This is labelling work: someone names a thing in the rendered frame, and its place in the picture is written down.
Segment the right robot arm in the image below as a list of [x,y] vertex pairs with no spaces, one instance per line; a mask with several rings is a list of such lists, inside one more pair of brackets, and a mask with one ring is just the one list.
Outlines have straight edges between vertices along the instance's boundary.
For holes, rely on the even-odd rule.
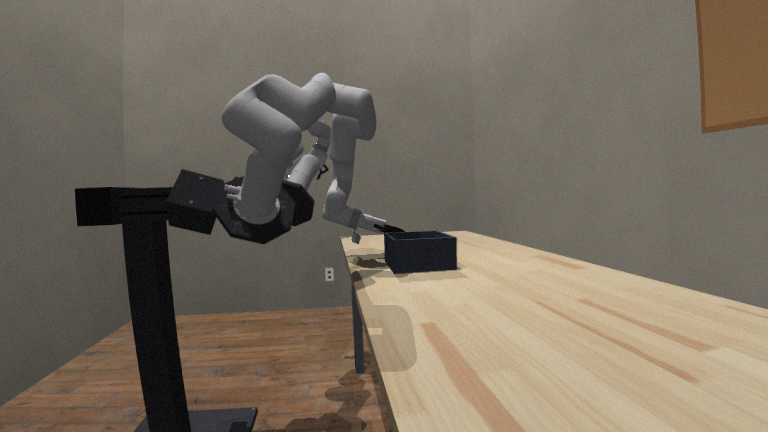
[[361,235],[355,231],[361,210],[346,203],[352,188],[356,138],[373,138],[376,114],[368,90],[333,83],[325,73],[316,74],[302,88],[278,75],[266,75],[224,108],[225,128],[255,148],[248,156],[242,186],[224,187],[236,193],[226,197],[233,199],[242,220],[265,224],[275,219],[282,180],[301,142],[301,132],[326,112],[334,113],[329,150],[333,179],[322,218],[353,228],[352,242],[359,244]]

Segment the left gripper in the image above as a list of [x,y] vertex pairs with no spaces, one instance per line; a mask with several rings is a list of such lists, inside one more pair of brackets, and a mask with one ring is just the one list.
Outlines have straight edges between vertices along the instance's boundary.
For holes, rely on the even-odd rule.
[[[320,170],[320,173],[318,174],[317,180],[318,180],[318,179],[320,179],[320,177],[321,177],[321,174],[323,174],[323,173],[325,173],[325,172],[327,172],[327,171],[329,170],[329,169],[327,168],[327,166],[325,165],[325,161],[326,161],[326,157],[327,157],[327,154],[326,154],[326,152],[324,152],[324,151],[322,151],[322,152],[321,152],[321,151],[322,151],[322,150],[319,150],[319,149],[313,148],[313,149],[311,150],[311,152],[310,152],[310,154],[311,154],[311,155],[314,155],[314,156],[315,156],[315,157],[316,157],[316,158],[319,160],[319,163],[320,163],[320,168],[319,168],[319,170]],[[326,169],[326,170],[324,170],[324,171],[322,171],[322,170],[321,170],[321,169],[323,168],[323,166],[324,166],[324,167],[325,167],[325,169]]]

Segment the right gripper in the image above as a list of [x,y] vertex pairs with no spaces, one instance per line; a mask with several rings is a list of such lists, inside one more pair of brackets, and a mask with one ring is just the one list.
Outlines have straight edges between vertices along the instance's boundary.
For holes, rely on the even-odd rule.
[[363,229],[366,229],[366,230],[369,230],[369,231],[373,231],[373,232],[376,232],[376,233],[380,233],[380,234],[392,233],[392,232],[405,232],[404,230],[402,230],[400,228],[397,228],[397,227],[394,227],[394,226],[392,227],[390,225],[386,225],[386,223],[387,223],[386,220],[383,220],[383,219],[380,219],[380,218],[377,218],[377,217],[374,217],[374,216],[371,216],[371,215],[363,214],[362,212],[363,212],[363,210],[361,210],[361,214],[360,214],[360,217],[359,217],[359,220],[358,220],[358,223],[357,223],[357,227],[360,227],[360,228],[363,228]]

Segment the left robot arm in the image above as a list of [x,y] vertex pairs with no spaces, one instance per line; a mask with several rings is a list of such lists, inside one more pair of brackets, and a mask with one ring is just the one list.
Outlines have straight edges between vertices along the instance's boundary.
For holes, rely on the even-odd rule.
[[[331,128],[321,120],[316,121],[309,129],[309,133],[318,137],[317,143],[313,147],[327,153],[330,146]],[[302,154],[304,146],[300,142],[287,168],[285,177],[287,181],[301,184],[307,191],[312,179],[317,174],[320,164],[318,159],[311,154],[304,155],[295,164],[293,161]],[[293,171],[292,171],[293,170]],[[290,176],[289,176],[290,175]]]

